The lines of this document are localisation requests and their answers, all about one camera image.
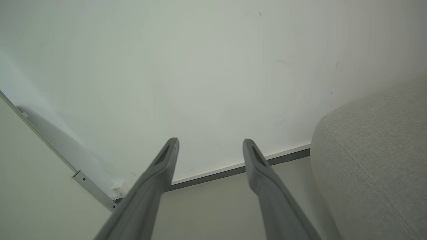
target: gray fabric sofa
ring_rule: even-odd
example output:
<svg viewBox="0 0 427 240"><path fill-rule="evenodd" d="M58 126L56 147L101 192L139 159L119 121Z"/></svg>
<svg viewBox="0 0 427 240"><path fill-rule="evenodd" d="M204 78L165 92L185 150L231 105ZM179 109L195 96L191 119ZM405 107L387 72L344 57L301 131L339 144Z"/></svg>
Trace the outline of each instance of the gray fabric sofa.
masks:
<svg viewBox="0 0 427 240"><path fill-rule="evenodd" d="M311 161L344 240L427 239L427 78L326 115Z"/></svg>

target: dark gray baseboard strip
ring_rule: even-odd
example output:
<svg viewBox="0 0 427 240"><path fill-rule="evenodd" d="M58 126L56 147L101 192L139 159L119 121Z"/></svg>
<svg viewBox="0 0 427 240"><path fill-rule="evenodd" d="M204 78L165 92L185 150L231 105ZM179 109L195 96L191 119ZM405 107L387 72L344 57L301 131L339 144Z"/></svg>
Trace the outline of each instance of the dark gray baseboard strip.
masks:
<svg viewBox="0 0 427 240"><path fill-rule="evenodd" d="M310 149L305 149L305 150L302 150L299 152L294 152L294 153L291 153L291 154L288 154L285 156L272 158L272 159L268 160L268 163L270 163L270 165L272 166L272 165L276 165L279 163L285 163L285 162L293 161L296 159L305 158L308 156L310 156ZM236 175L239 173L244 173L244 172L246 172L245 167L238 167L238 168L231 169L228 171L212 174L212 175L209 175L206 177L202 177L202 178L193 179L190 181L185 181L182 183L174 184L171 186L171 189L169 191L180 189L183 187L193 186L193 185L204 183L207 181L213 181L213 180L217 180L217 179L226 178L226 177L233 176L233 175Z"/></svg>

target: stitching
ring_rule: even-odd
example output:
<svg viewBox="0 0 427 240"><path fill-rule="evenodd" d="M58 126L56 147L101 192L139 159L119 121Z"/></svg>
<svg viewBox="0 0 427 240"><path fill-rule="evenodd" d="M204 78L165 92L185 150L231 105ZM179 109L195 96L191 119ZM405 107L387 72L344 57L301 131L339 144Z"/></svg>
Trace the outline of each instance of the stitching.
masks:
<svg viewBox="0 0 427 240"><path fill-rule="evenodd" d="M327 129L327 127L323 123L323 120L320 121L320 124L323 127L323 129L325 130L326 134L329 137L331 137L332 140L335 141L342 148L342 150L344 150L344 152L350 157L350 159L357 165L357 167L362 172L362 174L368 179L367 183L369 184L369 186L372 187L372 189L380 197L380 199L383 202L385 202L385 201L388 202L388 204L390 206L388 204L385 204L386 207L391 211L391 213L394 215L394 217L396 218L396 220L398 220L398 222L402 225L402 227L405 229L405 231L407 232L407 234L412 239L414 239L414 236L412 234L410 234L410 232L408 231L407 227L402 222L404 222L406 225L408 225L408 227L411 228L411 230L413 232L418 233L418 236L420 236L422 239L425 240L425 238L420 234L420 232L418 232L418 230L415 228L415 226L412 225L412 223L406 218L406 216L397 207L397 205L390 199L390 196L366 173L366 171L361 167L361 165L359 164L359 162L357 162L356 158L354 158L349 153L349 151L340 142L338 142L338 140L331 134L331 132Z"/></svg>

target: metal bracket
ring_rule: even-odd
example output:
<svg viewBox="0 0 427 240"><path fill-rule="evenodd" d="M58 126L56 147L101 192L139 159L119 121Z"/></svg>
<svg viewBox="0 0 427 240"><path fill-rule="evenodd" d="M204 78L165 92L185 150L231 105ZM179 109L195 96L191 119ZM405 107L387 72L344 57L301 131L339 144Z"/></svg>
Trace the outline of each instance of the metal bracket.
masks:
<svg viewBox="0 0 427 240"><path fill-rule="evenodd" d="M111 212L113 212L113 210L117 207L117 204L98 186L96 186L96 184L94 184L94 182L92 182L82 171L78 171L76 174L74 174L73 179Z"/></svg>

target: gray fabric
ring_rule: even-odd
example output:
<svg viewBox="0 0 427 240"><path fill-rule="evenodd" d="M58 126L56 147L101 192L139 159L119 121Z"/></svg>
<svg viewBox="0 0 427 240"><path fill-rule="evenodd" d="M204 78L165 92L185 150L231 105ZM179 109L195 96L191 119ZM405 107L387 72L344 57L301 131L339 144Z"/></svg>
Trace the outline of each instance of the gray fabric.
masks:
<svg viewBox="0 0 427 240"><path fill-rule="evenodd" d="M427 80L342 106L317 125L317 185L345 240L427 238Z"/></svg>

